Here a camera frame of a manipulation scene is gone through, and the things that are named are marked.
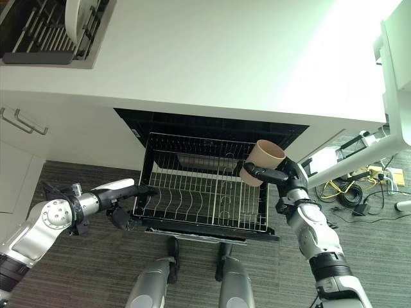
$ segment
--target drawer handle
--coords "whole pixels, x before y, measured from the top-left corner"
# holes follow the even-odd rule
[[[17,123],[14,123],[13,121],[7,119],[7,118],[3,115],[3,114],[4,114],[4,110],[5,110],[4,107],[2,107],[2,108],[0,109],[0,117],[1,117],[1,119],[5,120],[7,123],[10,123],[11,125],[14,125],[14,126],[17,127],[17,128],[20,128],[22,131],[24,131],[24,132],[26,132],[26,133],[32,133],[32,132],[34,131],[33,129],[28,130],[27,128],[22,127],[22,126],[18,125]]]
[[[16,118],[16,120],[18,120],[18,122],[26,125],[28,128],[30,128],[31,130],[34,130],[36,133],[39,133],[41,135],[45,135],[47,134],[47,131],[49,130],[48,127],[45,127],[43,129],[43,131],[36,129],[36,127],[34,127],[33,125],[30,125],[29,123],[23,121],[22,119],[19,118],[19,114],[20,114],[20,109],[16,109],[15,113],[14,113],[14,117]]]

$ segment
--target white countertop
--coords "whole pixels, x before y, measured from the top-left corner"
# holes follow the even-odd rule
[[[2,99],[376,128],[367,2],[119,0],[94,69],[2,66]]]

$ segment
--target white cabinet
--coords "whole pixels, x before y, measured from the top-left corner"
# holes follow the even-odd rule
[[[0,212],[13,213],[31,157],[0,142]]]
[[[0,141],[0,240],[26,219],[43,163]]]
[[[124,121],[109,107],[81,101],[41,102],[6,99],[4,116],[16,121],[15,109],[22,117],[42,129],[45,135],[26,133],[0,121],[0,140],[46,160],[139,170],[144,146]]]

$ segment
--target white plate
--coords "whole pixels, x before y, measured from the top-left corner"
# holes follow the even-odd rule
[[[98,0],[67,0],[64,16],[68,37],[77,44],[80,42],[83,25],[87,22],[90,7],[96,7]]]

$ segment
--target paper cup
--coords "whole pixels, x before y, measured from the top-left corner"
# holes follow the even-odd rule
[[[252,162],[262,168],[276,168],[285,158],[284,151],[276,144],[268,140],[258,140],[245,162]],[[240,177],[246,184],[257,187],[263,182],[254,178],[244,167],[240,170]]]

